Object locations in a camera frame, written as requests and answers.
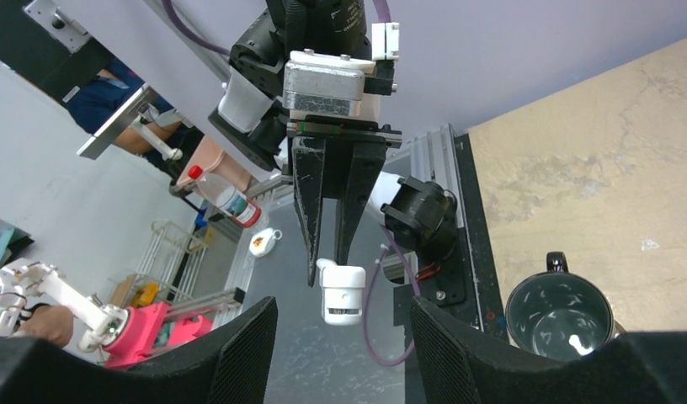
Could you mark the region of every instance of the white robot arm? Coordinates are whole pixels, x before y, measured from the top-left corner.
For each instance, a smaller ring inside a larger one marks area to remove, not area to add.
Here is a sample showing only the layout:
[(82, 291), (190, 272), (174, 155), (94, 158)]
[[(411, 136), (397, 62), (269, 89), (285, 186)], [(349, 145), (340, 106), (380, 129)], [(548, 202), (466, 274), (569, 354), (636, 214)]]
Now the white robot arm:
[(0, 337), (13, 333), (26, 300), (43, 294), (86, 324), (88, 330), (78, 344), (83, 352), (112, 343), (128, 320), (128, 311), (112, 305), (96, 306), (78, 293), (55, 266), (21, 258), (0, 268)]

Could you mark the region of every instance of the cup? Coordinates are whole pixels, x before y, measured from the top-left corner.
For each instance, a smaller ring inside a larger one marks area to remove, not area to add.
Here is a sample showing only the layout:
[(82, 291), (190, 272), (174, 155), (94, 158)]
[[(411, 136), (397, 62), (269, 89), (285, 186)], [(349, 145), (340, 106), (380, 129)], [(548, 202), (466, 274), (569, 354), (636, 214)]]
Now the cup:
[(609, 301), (594, 284), (569, 273), (563, 252), (549, 252), (546, 272), (514, 288), (506, 312), (517, 346), (550, 359), (578, 359), (615, 335)]

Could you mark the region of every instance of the black strip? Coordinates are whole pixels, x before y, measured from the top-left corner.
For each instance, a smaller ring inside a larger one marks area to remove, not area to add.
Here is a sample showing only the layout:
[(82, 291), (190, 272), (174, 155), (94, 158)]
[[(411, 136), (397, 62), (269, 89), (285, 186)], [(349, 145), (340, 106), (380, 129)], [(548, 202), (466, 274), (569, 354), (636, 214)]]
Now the black strip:
[(484, 331), (505, 342), (508, 341), (507, 325), (504, 320), (502, 298), (500, 297), (497, 272), (493, 259), (493, 248), (485, 220), (485, 209), (477, 182), (475, 160), (472, 157), (470, 136), (455, 137), (455, 156), (463, 195), (464, 216), (467, 220), (467, 236), (472, 246), (472, 262), (477, 272), (477, 292), (482, 312)]

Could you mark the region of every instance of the wooden table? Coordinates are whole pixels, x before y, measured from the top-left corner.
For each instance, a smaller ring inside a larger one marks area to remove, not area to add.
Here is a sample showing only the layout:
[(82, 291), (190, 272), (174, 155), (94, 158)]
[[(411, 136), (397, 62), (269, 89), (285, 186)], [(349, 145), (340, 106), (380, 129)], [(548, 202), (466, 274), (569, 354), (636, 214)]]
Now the wooden table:
[(470, 134), (503, 303), (562, 250), (627, 330), (687, 329), (687, 40)]

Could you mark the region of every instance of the pink plastic base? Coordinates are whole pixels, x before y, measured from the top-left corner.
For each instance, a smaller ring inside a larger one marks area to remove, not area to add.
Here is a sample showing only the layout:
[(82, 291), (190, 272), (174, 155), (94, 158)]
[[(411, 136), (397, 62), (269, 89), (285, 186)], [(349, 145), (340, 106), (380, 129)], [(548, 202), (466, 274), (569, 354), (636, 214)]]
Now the pink plastic base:
[[(162, 328), (170, 306), (156, 303), (141, 309), (128, 308), (130, 317), (120, 337), (104, 347), (110, 354), (105, 367), (122, 369), (150, 358), (152, 345)], [(168, 340), (168, 346), (188, 343), (202, 337), (212, 329), (212, 321), (204, 316), (175, 322)]]

